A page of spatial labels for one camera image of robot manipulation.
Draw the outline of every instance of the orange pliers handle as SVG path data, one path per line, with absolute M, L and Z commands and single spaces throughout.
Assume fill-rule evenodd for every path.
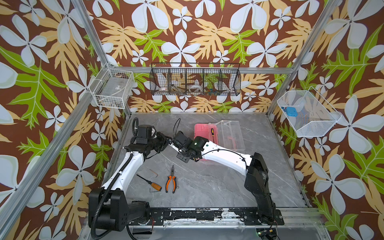
M 175 193 L 175 190 L 176 190 L 176 177 L 175 176 L 168 176 L 168 181 L 167 181 L 167 185 L 166 185 L 166 192 L 168 192 L 168 185 L 170 184 L 171 180 L 173 181 L 172 193 Z

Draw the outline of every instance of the black wire basket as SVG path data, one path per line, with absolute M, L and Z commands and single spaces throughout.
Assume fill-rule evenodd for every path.
M 172 67 L 179 63 L 151 63 L 152 95 L 214 95 L 240 94 L 240 64 L 199 63 L 197 67 Z

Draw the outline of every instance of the blue object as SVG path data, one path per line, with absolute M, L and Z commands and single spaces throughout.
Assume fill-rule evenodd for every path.
M 287 115 L 290 116 L 290 117 L 297 117 L 297 115 L 298 115 L 296 109 L 293 108 L 293 107 L 286 107 L 286 108 L 281 107 L 281 109 L 284 112 L 286 112 Z

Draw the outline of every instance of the transparent acrylic container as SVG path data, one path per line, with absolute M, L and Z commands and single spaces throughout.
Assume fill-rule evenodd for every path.
M 245 153 L 243 134 L 239 121 L 225 121 L 209 124 L 196 124 L 195 137 L 202 136 L 209 141 L 238 153 Z
M 322 102 L 327 102 L 321 94 L 318 95 L 323 99 Z M 296 109 L 298 114 L 296 117 L 288 116 L 285 111 L 283 114 L 297 137 L 323 137 L 341 118 L 341 114 L 333 107 L 334 112 L 331 114 L 309 90 L 287 91 L 279 98 L 277 104 L 280 108 Z

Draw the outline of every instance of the blue plastic part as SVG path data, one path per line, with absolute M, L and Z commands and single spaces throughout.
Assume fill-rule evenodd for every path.
M 290 117 L 297 117 L 297 115 L 298 115 L 296 109 L 293 107 L 286 107 L 285 112 Z

